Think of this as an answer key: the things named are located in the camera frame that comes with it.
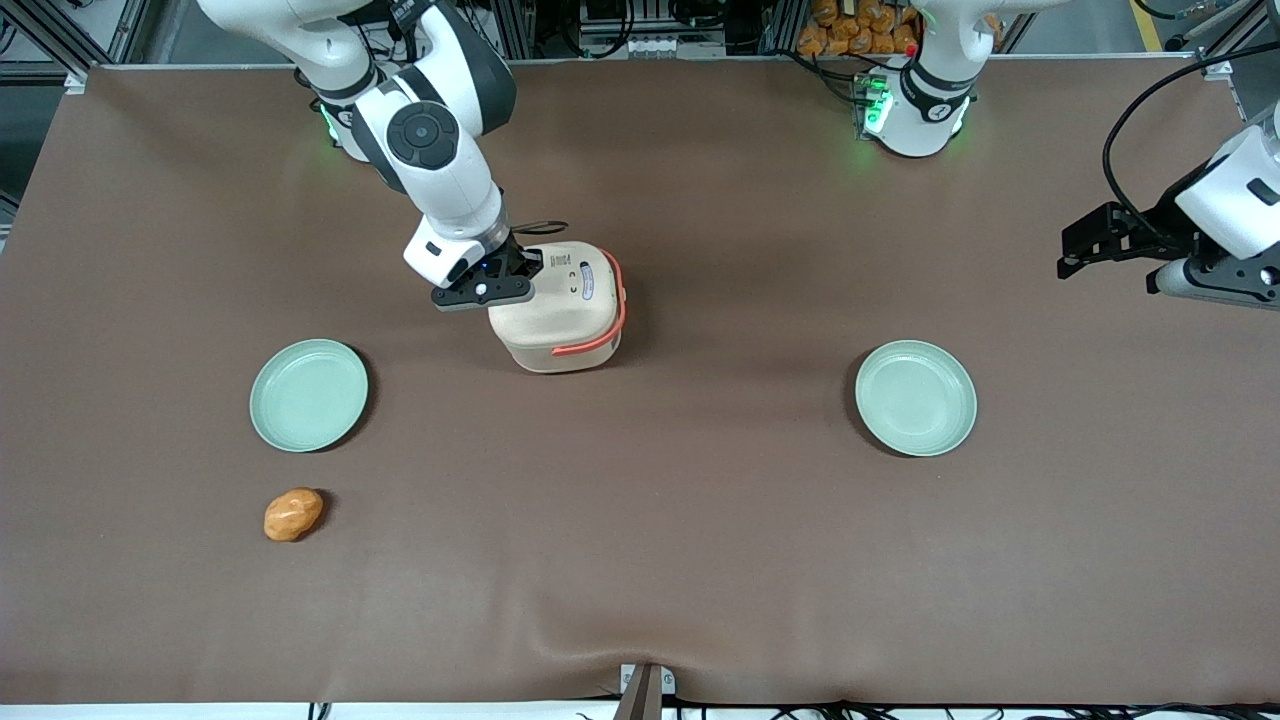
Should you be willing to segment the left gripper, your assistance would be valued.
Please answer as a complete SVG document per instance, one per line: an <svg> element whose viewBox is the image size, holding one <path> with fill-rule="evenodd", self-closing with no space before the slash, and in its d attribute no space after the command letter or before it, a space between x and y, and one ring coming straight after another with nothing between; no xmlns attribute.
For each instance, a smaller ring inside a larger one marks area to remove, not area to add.
<svg viewBox="0 0 1280 720"><path fill-rule="evenodd" d="M1144 213L1155 233L1188 260L1249 260L1279 240L1279 141L1275 126L1247 126L1175 181ZM1103 202L1061 232L1057 278L1146 251L1140 214Z"/></svg>

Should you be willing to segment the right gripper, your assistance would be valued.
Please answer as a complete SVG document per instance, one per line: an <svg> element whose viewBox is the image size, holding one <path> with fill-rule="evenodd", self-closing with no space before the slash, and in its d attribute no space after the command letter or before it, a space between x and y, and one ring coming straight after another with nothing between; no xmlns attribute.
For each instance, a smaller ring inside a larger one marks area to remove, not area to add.
<svg viewBox="0 0 1280 720"><path fill-rule="evenodd" d="M499 214L479 234L463 232L461 237L445 236L424 215L403 251L406 264L436 288L449 290L476 266L485 282L508 275L536 277L544 268L539 247L513 246L509 256L497 252L511 233L509 218Z"/></svg>

